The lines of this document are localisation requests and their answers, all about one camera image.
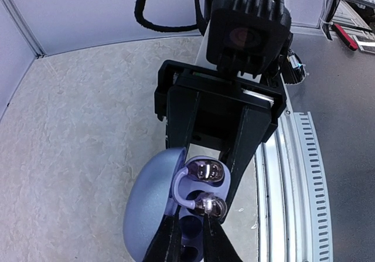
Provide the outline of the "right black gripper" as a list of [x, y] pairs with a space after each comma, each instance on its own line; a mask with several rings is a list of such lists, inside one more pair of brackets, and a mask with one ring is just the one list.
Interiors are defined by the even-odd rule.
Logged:
[[287, 104], [280, 75], [255, 83], [173, 60], [164, 61], [158, 71], [154, 100], [155, 114], [166, 120], [167, 149], [188, 150], [196, 144], [222, 153], [231, 176], [228, 206]]

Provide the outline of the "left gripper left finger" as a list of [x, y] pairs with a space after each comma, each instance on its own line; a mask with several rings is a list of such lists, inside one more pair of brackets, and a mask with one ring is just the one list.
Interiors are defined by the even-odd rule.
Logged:
[[172, 216], [164, 215], [154, 235], [144, 262], [177, 262], [180, 261], [182, 231], [179, 225], [179, 212]]

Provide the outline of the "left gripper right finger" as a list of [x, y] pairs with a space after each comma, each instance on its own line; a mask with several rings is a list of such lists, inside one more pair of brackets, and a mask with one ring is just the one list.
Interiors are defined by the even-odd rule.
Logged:
[[223, 230], [218, 218], [203, 218], [203, 259], [208, 262], [242, 261]]

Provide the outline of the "purple earbud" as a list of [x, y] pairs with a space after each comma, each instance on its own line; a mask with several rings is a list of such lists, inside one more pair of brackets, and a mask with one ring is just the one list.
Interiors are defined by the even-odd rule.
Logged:
[[224, 163], [212, 157], [196, 156], [175, 173], [171, 195], [179, 206], [199, 216], [221, 219], [228, 211], [225, 198], [230, 182], [230, 172]]

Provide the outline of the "blue-grey earbud charging case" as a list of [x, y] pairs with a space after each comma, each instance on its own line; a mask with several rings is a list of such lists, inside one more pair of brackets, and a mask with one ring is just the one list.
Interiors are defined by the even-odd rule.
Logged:
[[164, 215], [179, 212], [181, 261], [203, 260], [203, 216], [179, 206], [171, 195], [175, 173], [187, 163], [185, 148], [165, 149], [141, 169], [125, 208], [123, 236], [135, 261], [142, 261]]

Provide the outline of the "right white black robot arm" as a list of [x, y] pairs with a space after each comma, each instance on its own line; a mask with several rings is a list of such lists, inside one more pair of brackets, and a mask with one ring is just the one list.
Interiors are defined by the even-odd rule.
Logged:
[[155, 113], [167, 121], [166, 146], [219, 151], [231, 174], [228, 205], [286, 108], [290, 27], [284, 0], [213, 0], [204, 57], [214, 67], [167, 60], [159, 69]]

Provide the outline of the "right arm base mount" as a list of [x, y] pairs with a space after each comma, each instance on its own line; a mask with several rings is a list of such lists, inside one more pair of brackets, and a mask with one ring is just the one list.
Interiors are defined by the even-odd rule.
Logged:
[[305, 67], [306, 64], [299, 56], [292, 49], [288, 49], [288, 54], [280, 68], [284, 83], [286, 85], [301, 84], [309, 75]]

